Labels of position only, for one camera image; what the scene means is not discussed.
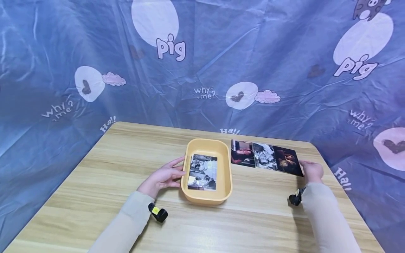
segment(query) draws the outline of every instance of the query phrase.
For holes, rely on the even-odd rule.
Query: cartoon pig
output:
[[[391,0],[357,0],[353,19],[356,19],[357,17],[360,20],[368,18],[367,21],[370,21],[381,11],[384,5],[390,3]]]

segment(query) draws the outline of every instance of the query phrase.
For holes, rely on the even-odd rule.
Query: hand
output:
[[[300,164],[304,168],[307,183],[323,183],[322,177],[324,175],[324,168],[322,165],[305,160],[300,160]]]
[[[137,191],[149,195],[151,198],[156,199],[158,192],[167,187],[180,187],[179,182],[173,180],[179,179],[185,175],[182,171],[183,166],[175,166],[179,162],[184,161],[184,157],[177,158],[167,164],[163,165],[160,169],[153,172],[137,189]]]

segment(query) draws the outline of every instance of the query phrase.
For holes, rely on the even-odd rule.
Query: yellow plastic tray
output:
[[[217,157],[217,188],[216,191],[199,191],[188,189],[191,157],[194,154]],[[230,151],[228,146],[219,140],[193,139],[187,145],[183,171],[186,174],[181,178],[181,189],[190,201],[203,205],[219,205],[232,193],[232,173],[230,168]]]

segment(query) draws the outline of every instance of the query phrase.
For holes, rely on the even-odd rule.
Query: wooden table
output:
[[[115,123],[5,250],[5,253],[87,252],[129,194],[154,170],[184,155],[194,138],[249,140],[294,149],[321,163],[324,182],[363,251],[383,252],[317,149],[308,142]],[[287,198],[303,179],[282,172],[232,165],[233,193],[221,206],[197,206],[181,192],[162,192],[157,205],[169,217],[150,219],[134,252],[316,252],[302,206]]]

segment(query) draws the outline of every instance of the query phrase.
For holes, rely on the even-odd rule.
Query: beige sleeve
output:
[[[88,253],[128,253],[145,228],[150,217],[148,205],[154,201],[140,192],[132,193]]]
[[[308,183],[301,203],[311,222],[320,253],[361,253],[329,187],[322,183]]]

